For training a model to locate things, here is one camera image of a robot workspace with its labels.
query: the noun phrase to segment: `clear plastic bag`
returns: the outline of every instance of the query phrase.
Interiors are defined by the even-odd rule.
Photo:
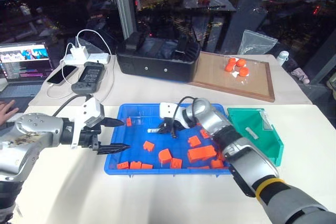
[[[268,37],[255,31],[244,30],[238,55],[263,55],[271,50],[278,39]]]

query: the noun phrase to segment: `remote control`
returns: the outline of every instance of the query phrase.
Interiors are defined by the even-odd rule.
[[[99,80],[105,72],[104,65],[96,62],[85,62],[84,71],[78,82],[71,85],[76,94],[92,94],[98,90]]]

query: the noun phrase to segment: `power strip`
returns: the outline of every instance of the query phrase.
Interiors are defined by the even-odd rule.
[[[102,53],[102,54],[90,54],[89,58],[87,60],[85,59],[75,59],[73,55],[67,55],[64,61],[64,64],[66,65],[84,65],[85,62],[95,62],[97,61],[102,64],[109,63],[110,55],[108,53]]]

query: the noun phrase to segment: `white cable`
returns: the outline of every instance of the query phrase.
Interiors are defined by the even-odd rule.
[[[81,31],[79,31],[78,33],[77,33],[77,36],[76,36],[76,39],[77,39],[77,43],[78,43],[78,46],[80,47],[81,46],[81,44],[79,43],[79,39],[78,39],[78,37],[79,37],[79,34],[80,33],[82,33],[83,31],[91,31],[91,32],[93,32],[93,33],[95,33],[95,34],[97,34],[100,38],[101,38],[101,40],[104,42],[104,44],[106,45],[106,47],[107,47],[107,49],[109,50],[109,53],[110,53],[110,56],[111,56],[111,58],[112,58],[112,75],[113,75],[113,80],[112,80],[112,85],[111,85],[111,88],[110,88],[110,90],[112,90],[112,88],[113,88],[113,85],[114,85],[114,64],[115,64],[115,58],[113,58],[113,55],[112,55],[112,53],[111,53],[111,49],[109,48],[109,46],[107,45],[107,43],[106,43],[106,41],[104,40],[104,38],[97,32],[97,31],[95,31],[95,30],[91,30],[91,29],[83,29],[83,30],[81,30]],[[100,102],[103,102],[106,98],[107,98],[107,96],[108,96],[108,94],[104,97],[104,99],[102,100],[102,101],[100,101]]]
[[[48,87],[48,89],[47,89],[47,97],[49,97],[50,99],[62,99],[62,98],[68,97],[69,95],[72,94],[72,92],[71,92],[71,93],[68,93],[67,95],[65,95],[65,96],[63,96],[63,97],[51,97],[51,96],[49,95],[49,89],[50,89],[53,85],[54,85],[54,84],[50,84],[49,87]]]
[[[65,54],[64,54],[63,62],[62,62],[62,76],[63,76],[64,80],[65,80],[69,85],[72,85],[73,83],[70,83],[70,82],[67,80],[67,78],[65,78],[65,76],[64,76],[64,71],[63,71],[64,63],[65,63],[65,59],[67,58],[67,51],[68,51],[69,45],[72,45],[72,47],[75,47],[71,42],[67,44],[67,48],[65,49]]]

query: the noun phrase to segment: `laptop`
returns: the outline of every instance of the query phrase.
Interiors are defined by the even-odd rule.
[[[53,71],[45,42],[0,45],[0,67],[8,86],[0,92],[0,101],[16,100],[23,112]]]

